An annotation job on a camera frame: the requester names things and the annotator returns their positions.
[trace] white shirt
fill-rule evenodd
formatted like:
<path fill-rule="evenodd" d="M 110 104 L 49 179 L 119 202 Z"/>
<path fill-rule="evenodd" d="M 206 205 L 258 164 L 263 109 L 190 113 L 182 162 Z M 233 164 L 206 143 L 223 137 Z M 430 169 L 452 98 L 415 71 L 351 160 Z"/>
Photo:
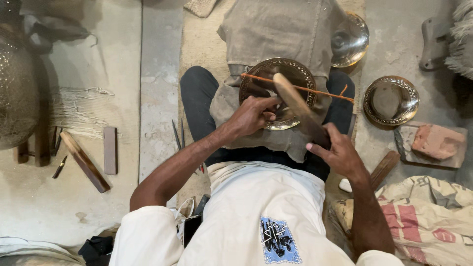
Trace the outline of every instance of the white shirt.
<path fill-rule="evenodd" d="M 301 264 L 353 266 L 325 236 L 324 182 L 283 165 L 224 162 L 209 167 L 211 198 L 186 249 L 172 212 L 147 206 L 123 217 L 110 266 Z M 402 266 L 368 251 L 357 266 Z"/>

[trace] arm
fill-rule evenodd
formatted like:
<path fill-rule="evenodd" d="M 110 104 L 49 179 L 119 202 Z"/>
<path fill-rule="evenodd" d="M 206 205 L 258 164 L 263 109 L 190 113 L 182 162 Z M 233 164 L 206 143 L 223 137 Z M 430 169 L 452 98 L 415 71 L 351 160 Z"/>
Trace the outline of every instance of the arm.
<path fill-rule="evenodd" d="M 205 138 L 185 147 L 167 159 L 141 183 L 130 199 L 130 211 L 144 206 L 166 206 L 213 152 L 242 136 L 250 135 L 265 127 L 266 121 L 276 116 L 267 112 L 280 103 L 278 98 L 254 98 L 250 96 L 232 117 Z"/>
<path fill-rule="evenodd" d="M 332 123 L 324 125 L 332 141 L 330 151 L 308 143 L 307 149 L 320 156 L 337 174 L 345 176 L 353 189 L 353 246 L 358 255 L 368 250 L 394 254 L 393 237 L 381 207 L 371 189 L 371 177 L 351 140 Z"/>

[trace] man's left hand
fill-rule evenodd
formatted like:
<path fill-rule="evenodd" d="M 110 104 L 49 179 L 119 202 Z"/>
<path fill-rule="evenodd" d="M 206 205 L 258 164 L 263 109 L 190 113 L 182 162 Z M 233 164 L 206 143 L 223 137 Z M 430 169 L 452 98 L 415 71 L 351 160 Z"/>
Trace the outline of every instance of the man's left hand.
<path fill-rule="evenodd" d="M 255 98 L 250 96 L 243 101 L 230 119 L 222 124 L 222 127 L 233 140 L 251 135 L 266 127 L 267 121 L 276 119 L 273 112 L 276 110 L 276 105 L 281 102 L 282 100 L 278 97 Z"/>

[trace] man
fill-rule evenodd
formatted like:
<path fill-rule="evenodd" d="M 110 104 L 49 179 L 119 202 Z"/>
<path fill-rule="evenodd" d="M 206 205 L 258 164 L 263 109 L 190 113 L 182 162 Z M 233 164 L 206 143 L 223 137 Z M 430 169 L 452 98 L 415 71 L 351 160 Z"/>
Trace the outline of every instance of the man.
<path fill-rule="evenodd" d="M 342 72 L 330 74 L 327 88 L 354 96 Z M 277 98 L 248 98 L 220 127 L 209 114 L 215 78 L 192 67 L 181 79 L 187 121 L 195 142 L 157 167 L 135 190 L 130 213 L 122 219 L 110 265 L 354 265 L 325 237 L 322 208 L 328 172 L 346 176 L 353 189 L 353 246 L 357 265 L 401 266 L 387 222 L 371 190 L 370 175 L 347 135 L 352 112 L 348 101 L 333 99 L 325 128 L 330 151 L 308 143 L 307 161 L 265 147 L 226 150 L 233 140 L 264 128 L 275 119 Z M 205 161 L 211 198 L 204 221 L 183 248 L 166 202 Z"/>

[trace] white plastic bag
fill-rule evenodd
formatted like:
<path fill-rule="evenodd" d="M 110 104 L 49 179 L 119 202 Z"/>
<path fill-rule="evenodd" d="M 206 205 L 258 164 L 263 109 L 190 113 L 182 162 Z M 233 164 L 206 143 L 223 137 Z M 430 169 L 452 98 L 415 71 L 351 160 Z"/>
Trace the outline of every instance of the white plastic bag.
<path fill-rule="evenodd" d="M 181 209 L 188 201 L 192 201 L 191 202 L 191 212 L 190 212 L 189 216 L 185 217 L 181 213 Z M 192 214 L 194 213 L 194 203 L 195 202 L 194 202 L 193 198 L 188 198 L 181 204 L 179 209 L 176 210 L 176 208 L 169 208 L 174 214 L 174 221 L 176 222 L 176 226 L 179 227 L 179 232 L 177 233 L 177 238 L 179 238 L 181 243 L 184 243 L 184 220 L 191 217 Z"/>

